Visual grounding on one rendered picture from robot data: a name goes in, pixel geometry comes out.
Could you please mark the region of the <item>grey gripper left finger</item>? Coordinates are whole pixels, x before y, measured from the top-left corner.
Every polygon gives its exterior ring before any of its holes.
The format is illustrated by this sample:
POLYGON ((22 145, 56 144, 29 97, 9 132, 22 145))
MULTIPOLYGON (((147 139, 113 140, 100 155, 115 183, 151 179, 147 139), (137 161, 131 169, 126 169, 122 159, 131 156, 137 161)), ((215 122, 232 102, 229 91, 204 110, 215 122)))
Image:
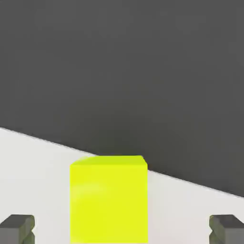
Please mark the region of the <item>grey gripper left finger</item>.
POLYGON ((35 244, 33 215, 11 214, 0 223, 0 244, 35 244))

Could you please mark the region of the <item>small yellow cube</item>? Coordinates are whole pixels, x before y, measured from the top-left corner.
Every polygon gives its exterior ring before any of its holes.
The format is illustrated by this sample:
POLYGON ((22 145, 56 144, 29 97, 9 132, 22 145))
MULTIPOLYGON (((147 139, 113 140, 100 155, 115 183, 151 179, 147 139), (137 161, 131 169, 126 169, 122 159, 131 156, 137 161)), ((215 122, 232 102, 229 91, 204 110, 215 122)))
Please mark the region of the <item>small yellow cube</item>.
POLYGON ((140 155, 70 165, 71 244, 148 242, 148 165, 140 155))

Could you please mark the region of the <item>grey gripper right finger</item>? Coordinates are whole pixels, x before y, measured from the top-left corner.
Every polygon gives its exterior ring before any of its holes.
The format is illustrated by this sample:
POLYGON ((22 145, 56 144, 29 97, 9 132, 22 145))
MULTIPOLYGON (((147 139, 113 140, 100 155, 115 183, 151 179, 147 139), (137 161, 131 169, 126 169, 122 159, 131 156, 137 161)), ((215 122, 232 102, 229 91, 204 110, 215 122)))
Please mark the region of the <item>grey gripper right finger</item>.
POLYGON ((211 215, 209 226, 209 244, 244 244, 244 223, 234 215, 211 215))

